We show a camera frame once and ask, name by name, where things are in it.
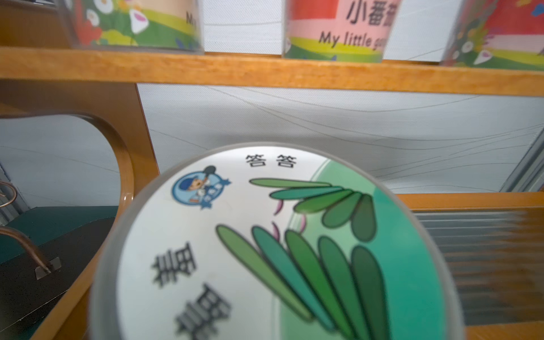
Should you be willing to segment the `jar with green tree lid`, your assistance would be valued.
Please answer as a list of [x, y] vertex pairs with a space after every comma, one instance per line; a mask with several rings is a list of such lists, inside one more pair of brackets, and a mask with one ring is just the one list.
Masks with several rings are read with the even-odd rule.
[[108, 238], [92, 339], [464, 339], [443, 255], [375, 178], [307, 147], [164, 172]]

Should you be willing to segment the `small clear red seed container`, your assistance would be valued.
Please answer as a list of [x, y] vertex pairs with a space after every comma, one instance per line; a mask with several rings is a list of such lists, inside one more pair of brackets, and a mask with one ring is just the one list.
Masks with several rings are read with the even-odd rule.
[[286, 1], [282, 57], [380, 63], [400, 7], [400, 0]]

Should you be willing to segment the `small clear yellow seed container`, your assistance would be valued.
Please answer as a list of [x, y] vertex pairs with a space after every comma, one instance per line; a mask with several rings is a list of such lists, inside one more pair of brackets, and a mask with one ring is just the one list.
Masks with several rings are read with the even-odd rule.
[[78, 48], [204, 52], [198, 1], [65, 0], [55, 6]]

